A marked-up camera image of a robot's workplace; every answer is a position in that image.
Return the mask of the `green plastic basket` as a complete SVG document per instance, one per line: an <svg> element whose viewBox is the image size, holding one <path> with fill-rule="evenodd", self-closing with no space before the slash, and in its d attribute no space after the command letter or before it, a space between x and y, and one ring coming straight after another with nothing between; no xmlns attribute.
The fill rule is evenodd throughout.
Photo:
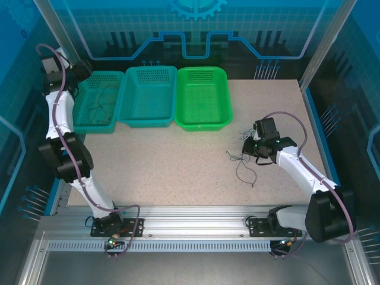
<svg viewBox="0 0 380 285"><path fill-rule="evenodd" d="M184 131L219 131L233 119L226 72L216 66L178 70L175 122Z"/></svg>

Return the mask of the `aluminium frame post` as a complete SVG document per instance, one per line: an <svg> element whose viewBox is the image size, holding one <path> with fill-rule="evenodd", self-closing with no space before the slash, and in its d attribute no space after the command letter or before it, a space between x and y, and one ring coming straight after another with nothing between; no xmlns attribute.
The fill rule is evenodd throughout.
<svg viewBox="0 0 380 285"><path fill-rule="evenodd" d="M306 89L308 88L313 77L318 71L318 68L321 66L328 51L330 50L333 43L336 41L339 32L341 31L342 27L344 26L344 23L348 19L356 2L357 0L342 0L341 5L339 6L335 15L333 16L314 55L312 56L308 66L305 69L305 72L301 77L299 84L302 93L306 92Z"/></svg>
<svg viewBox="0 0 380 285"><path fill-rule="evenodd" d="M68 33L64 29L56 11L54 10L50 0L33 0L36 7L40 11L43 19L53 33L59 46L64 49L68 60L74 66L80 59Z"/></svg>

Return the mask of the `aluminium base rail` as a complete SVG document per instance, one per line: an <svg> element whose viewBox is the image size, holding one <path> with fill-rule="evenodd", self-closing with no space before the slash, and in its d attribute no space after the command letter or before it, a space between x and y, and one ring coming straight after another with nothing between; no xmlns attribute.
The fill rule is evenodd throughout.
<svg viewBox="0 0 380 285"><path fill-rule="evenodd" d="M248 240L247 216L266 217L272 205L259 206L151 206L141 207L144 229L140 240ZM58 208L54 216L40 219L34 238L90 240L84 221L85 206Z"/></svg>

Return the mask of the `teal plastic basket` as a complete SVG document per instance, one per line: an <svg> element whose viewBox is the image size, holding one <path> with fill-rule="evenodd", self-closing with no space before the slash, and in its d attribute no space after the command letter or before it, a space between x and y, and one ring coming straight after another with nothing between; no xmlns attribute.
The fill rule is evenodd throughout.
<svg viewBox="0 0 380 285"><path fill-rule="evenodd" d="M136 66L125 71L116 120L131 128L167 128L175 115L178 71L173 66Z"/></svg>
<svg viewBox="0 0 380 285"><path fill-rule="evenodd" d="M116 105L124 73L94 71L79 83L72 111L78 134L110 134L115 129Z"/></svg>

